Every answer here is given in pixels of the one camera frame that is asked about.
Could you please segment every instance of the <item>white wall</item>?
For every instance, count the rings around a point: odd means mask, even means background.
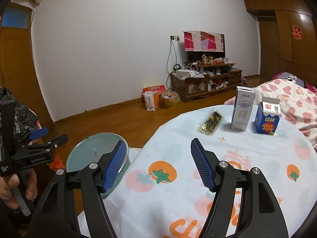
[[[35,68],[54,121],[165,84],[169,36],[183,42],[183,30],[224,34],[226,56],[258,74],[257,23],[243,0],[42,0],[34,11]]]

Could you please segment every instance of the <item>wooden door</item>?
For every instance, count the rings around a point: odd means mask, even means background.
[[[10,3],[1,17],[0,85],[9,88],[14,97],[39,117],[41,126],[49,129],[47,138],[55,125],[42,97],[34,68],[31,15],[30,8]]]
[[[258,17],[261,40],[260,76],[271,80],[280,72],[280,39],[275,17]]]

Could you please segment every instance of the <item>milk carton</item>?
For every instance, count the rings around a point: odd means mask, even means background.
[[[231,129],[241,131],[247,129],[255,96],[253,89],[241,86],[237,87],[236,100],[231,119]]]
[[[280,100],[272,97],[263,97],[256,112],[256,131],[274,135],[281,115]]]

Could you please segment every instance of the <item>silver screw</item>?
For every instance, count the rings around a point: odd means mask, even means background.
[[[90,169],[96,169],[98,167],[98,164],[97,163],[91,163],[90,165],[89,165],[89,168]]]
[[[228,166],[228,163],[226,161],[220,161],[219,165],[223,168],[226,168]]]
[[[58,169],[58,170],[56,171],[56,174],[57,174],[58,176],[61,176],[63,173],[64,173],[64,169]]]
[[[252,172],[255,173],[256,175],[258,175],[259,173],[261,173],[261,171],[259,170],[259,168],[253,168]]]

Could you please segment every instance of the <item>tablecloth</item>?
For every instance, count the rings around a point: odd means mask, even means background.
[[[210,137],[197,132],[211,109],[224,120]],[[258,167],[282,209],[289,237],[301,226],[317,199],[317,155],[307,138],[281,119],[274,136],[258,134],[253,106],[246,132],[230,129],[233,106],[219,105],[184,113],[162,125],[137,155],[120,184],[104,200],[120,238],[197,238],[214,198],[202,184],[191,156],[191,140],[243,170]],[[237,189],[227,235],[237,225]],[[84,212],[82,234],[89,236]]]

